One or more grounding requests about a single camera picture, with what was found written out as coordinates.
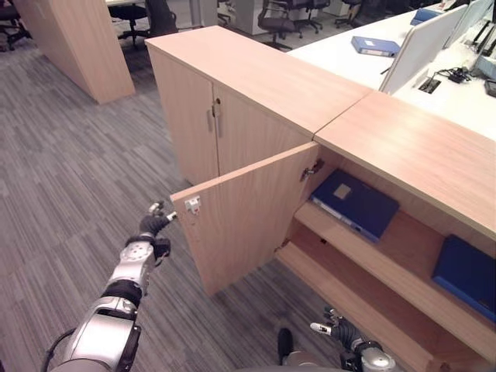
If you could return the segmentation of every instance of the door lock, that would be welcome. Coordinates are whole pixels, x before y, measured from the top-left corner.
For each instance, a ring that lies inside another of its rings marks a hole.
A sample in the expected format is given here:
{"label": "door lock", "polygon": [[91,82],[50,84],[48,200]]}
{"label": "door lock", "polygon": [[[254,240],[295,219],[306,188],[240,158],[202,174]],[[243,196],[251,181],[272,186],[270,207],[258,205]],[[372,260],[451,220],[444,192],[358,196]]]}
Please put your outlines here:
{"label": "door lock", "polygon": [[194,215],[198,215],[200,213],[200,197],[195,196],[194,198],[188,199],[184,201],[184,205],[186,206],[186,210],[193,213]]}

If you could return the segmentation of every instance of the door hinge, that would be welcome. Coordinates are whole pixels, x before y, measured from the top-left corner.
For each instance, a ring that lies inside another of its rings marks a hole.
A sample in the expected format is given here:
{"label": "door hinge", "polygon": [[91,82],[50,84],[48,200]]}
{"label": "door hinge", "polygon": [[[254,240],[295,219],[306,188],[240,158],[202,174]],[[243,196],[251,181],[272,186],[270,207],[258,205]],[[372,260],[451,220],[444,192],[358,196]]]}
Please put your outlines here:
{"label": "door hinge", "polygon": [[317,159],[317,161],[315,162],[315,164],[313,164],[312,169],[305,168],[303,170],[303,173],[301,174],[300,182],[303,182],[304,180],[306,180],[310,174],[315,174],[315,173],[319,172],[322,169],[322,167],[324,166],[325,163],[326,162],[324,160]]}
{"label": "door hinge", "polygon": [[288,243],[289,239],[285,238],[281,245],[274,250],[274,253],[276,253],[278,250],[282,250],[285,246],[287,246]]}

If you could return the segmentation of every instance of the wooden shelf board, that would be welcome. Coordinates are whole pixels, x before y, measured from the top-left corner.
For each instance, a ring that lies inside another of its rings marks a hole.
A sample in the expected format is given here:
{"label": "wooden shelf board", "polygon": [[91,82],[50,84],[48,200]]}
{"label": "wooden shelf board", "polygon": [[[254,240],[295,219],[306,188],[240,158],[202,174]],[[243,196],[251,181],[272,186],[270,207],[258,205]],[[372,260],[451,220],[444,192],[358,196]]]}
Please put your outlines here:
{"label": "wooden shelf board", "polygon": [[443,236],[403,212],[394,217],[377,244],[310,201],[294,217],[486,360],[496,363],[494,324],[431,279]]}
{"label": "wooden shelf board", "polygon": [[431,371],[444,331],[403,298],[303,227],[277,258],[410,371]]}

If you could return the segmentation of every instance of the wooden cabinet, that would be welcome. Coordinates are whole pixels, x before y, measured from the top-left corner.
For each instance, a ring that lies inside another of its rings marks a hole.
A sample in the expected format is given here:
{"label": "wooden cabinet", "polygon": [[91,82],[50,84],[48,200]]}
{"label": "wooden cabinet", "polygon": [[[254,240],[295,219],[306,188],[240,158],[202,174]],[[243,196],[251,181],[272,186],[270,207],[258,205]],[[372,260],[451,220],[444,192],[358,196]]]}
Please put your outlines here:
{"label": "wooden cabinet", "polygon": [[184,178],[199,184],[219,176],[212,83],[173,60],[150,53],[160,100]]}
{"label": "wooden cabinet", "polygon": [[150,51],[181,174],[199,184],[312,138],[235,91]]}
{"label": "wooden cabinet", "polygon": [[[496,257],[494,141],[217,27],[148,44],[205,171],[171,200],[209,294],[276,257],[408,371],[496,364],[494,323],[430,277],[449,234]],[[399,202],[379,243],[307,202],[337,167]]]}
{"label": "wooden cabinet", "polygon": [[[275,256],[407,370],[438,372],[444,363],[488,370],[496,364],[494,324],[431,274],[450,233],[494,256],[494,221],[486,219],[494,204],[467,204],[474,190],[496,200],[486,187],[496,177],[486,172],[494,143],[377,94],[317,133],[322,145],[306,143],[171,196],[205,290],[212,294]],[[394,131],[388,123],[397,115],[407,124]],[[435,155],[454,147],[456,159]],[[318,159],[320,171],[302,177]],[[400,203],[379,243],[306,201],[337,167]],[[439,182],[427,174],[450,176]],[[196,197],[201,207],[193,215],[184,202]]]}
{"label": "wooden cabinet", "polygon": [[221,27],[146,43],[181,173],[193,184],[310,142],[370,93]]}
{"label": "wooden cabinet", "polygon": [[[325,166],[302,177],[318,159]],[[407,370],[489,367],[494,327],[430,280],[442,235],[399,212],[372,244],[302,198],[336,167],[347,160],[311,142],[172,195],[205,290],[275,256]],[[186,209],[191,198],[197,215]]]}

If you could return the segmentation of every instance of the open cabinet door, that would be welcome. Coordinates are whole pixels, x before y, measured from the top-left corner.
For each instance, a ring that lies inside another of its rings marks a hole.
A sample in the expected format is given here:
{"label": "open cabinet door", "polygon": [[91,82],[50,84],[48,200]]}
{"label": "open cabinet door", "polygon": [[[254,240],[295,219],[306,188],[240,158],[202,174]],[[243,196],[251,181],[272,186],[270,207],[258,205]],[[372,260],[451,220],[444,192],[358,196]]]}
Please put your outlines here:
{"label": "open cabinet door", "polygon": [[[270,260],[284,241],[319,152],[306,143],[170,197],[210,295]],[[185,202],[199,197],[198,214]]]}

